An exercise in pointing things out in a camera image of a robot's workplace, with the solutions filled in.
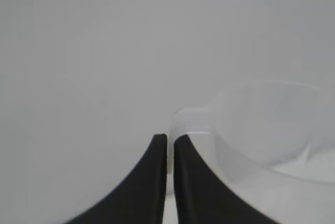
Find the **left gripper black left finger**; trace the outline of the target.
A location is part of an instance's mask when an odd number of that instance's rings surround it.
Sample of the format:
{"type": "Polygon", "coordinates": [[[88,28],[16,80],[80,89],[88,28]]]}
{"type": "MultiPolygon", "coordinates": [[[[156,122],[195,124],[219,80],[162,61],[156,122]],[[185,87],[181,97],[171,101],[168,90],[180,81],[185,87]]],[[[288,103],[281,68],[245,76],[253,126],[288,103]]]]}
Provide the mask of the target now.
{"type": "Polygon", "coordinates": [[[126,178],[72,224],[163,222],[167,180],[165,134],[154,135],[147,150],[126,178]]]}

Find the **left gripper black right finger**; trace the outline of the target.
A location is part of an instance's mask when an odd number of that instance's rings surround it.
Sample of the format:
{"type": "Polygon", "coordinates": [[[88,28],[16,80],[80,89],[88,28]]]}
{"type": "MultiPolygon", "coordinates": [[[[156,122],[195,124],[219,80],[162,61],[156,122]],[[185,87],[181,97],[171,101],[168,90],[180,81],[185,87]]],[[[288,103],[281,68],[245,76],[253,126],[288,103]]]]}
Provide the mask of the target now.
{"type": "Polygon", "coordinates": [[[173,183],[179,223],[275,222],[230,190],[205,163],[188,135],[174,142],[173,183]]]}

